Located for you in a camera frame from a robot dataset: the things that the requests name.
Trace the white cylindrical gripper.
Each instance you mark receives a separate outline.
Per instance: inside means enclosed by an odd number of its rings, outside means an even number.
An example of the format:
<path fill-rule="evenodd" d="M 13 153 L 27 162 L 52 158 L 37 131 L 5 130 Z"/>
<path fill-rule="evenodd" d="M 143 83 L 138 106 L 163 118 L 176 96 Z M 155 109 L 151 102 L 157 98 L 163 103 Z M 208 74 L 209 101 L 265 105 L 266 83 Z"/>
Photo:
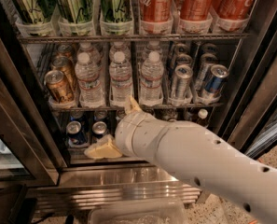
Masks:
<path fill-rule="evenodd" d="M 88 158 L 114 159 L 124 154 L 143 160 L 154 159 L 161 132 L 166 129 L 169 122 L 141 111 L 141 107 L 132 96 L 126 98 L 124 109 L 127 116 L 116 128 L 116 142 L 111 134 L 105 135 L 85 149 L 84 154 Z"/>

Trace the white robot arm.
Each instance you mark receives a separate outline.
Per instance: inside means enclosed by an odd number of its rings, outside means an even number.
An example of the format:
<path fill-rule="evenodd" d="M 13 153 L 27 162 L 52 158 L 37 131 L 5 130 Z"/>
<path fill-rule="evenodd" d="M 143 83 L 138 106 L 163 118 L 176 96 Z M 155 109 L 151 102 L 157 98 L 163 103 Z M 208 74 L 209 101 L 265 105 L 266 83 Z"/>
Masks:
<path fill-rule="evenodd" d="M 131 96 L 125 112 L 115 134 L 86 149 L 86 156 L 148 161 L 179 181 L 235 203 L 262 224 L 277 224 L 277 169 L 245 156 L 197 123 L 156 119 Z"/>

